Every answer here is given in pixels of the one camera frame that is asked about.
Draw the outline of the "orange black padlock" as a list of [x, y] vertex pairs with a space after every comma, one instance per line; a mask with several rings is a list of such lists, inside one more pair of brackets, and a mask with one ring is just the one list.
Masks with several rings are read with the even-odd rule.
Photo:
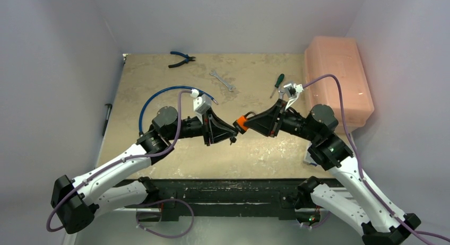
[[249, 116], [254, 116], [254, 115], [256, 115], [256, 113], [253, 111], [250, 111], [250, 112], [240, 116], [238, 119], [236, 119], [232, 123], [232, 125], [240, 134], [244, 134], [248, 130], [248, 127], [245, 126], [245, 122], [248, 120]]

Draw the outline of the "blue cable lock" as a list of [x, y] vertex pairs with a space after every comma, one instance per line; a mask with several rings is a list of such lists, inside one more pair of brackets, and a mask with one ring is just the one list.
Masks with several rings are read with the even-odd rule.
[[210, 94], [208, 94], [207, 92], [205, 92], [203, 90], [200, 90], [200, 89], [192, 87], [192, 86], [176, 85], [176, 86], [170, 86], [170, 87], [164, 88], [164, 89], [156, 92], [152, 96], [150, 96], [147, 99], [147, 101], [145, 102], [145, 104], [143, 105], [143, 107], [140, 111], [140, 114], [139, 114], [139, 119], [138, 119], [139, 136], [142, 136], [144, 134], [144, 132], [143, 132], [143, 117], [144, 117], [144, 113], [145, 113], [148, 105], [150, 104], [150, 102], [153, 99], [155, 99], [158, 95], [160, 95], [164, 92], [171, 91], [171, 90], [177, 90], [177, 89], [180, 89], [180, 90], [183, 89], [183, 90], [189, 90], [189, 91], [191, 91], [192, 89], [198, 90], [199, 93], [207, 95], [215, 104], [217, 104], [217, 105], [219, 104], [213, 96], [211, 96]]

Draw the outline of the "black padlock keys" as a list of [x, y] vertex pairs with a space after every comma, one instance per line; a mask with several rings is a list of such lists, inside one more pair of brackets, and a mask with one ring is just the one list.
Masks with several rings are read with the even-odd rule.
[[233, 145], [234, 143], [236, 143], [237, 138], [236, 137], [231, 137], [230, 138], [230, 145]]

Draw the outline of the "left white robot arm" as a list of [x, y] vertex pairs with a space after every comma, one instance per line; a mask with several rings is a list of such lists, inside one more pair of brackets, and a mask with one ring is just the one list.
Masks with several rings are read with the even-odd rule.
[[68, 234], [83, 230], [112, 206], [139, 204], [152, 207], [158, 193], [143, 182], [118, 187], [125, 178], [165, 158], [174, 150], [177, 139], [202, 137], [210, 146], [224, 140], [236, 141], [238, 131], [207, 108], [198, 117], [180, 119], [174, 107], [163, 107], [153, 118], [149, 130], [125, 152], [99, 168], [70, 179], [63, 175], [54, 182], [50, 204], [53, 208], [47, 222], [58, 216]]

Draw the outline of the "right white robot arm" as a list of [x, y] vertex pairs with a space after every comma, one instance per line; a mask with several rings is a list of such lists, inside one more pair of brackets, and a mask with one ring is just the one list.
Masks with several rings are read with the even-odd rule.
[[337, 195], [323, 181], [310, 177], [298, 186], [296, 208], [312, 204], [324, 207], [356, 230], [364, 244], [401, 244], [421, 224], [420, 219], [398, 208], [359, 170], [355, 155], [334, 132], [338, 120], [333, 110], [317, 104], [303, 117], [292, 108], [286, 109], [286, 104], [279, 99], [269, 110], [241, 118], [235, 125], [267, 137], [283, 131], [309, 141], [313, 161], [353, 198]]

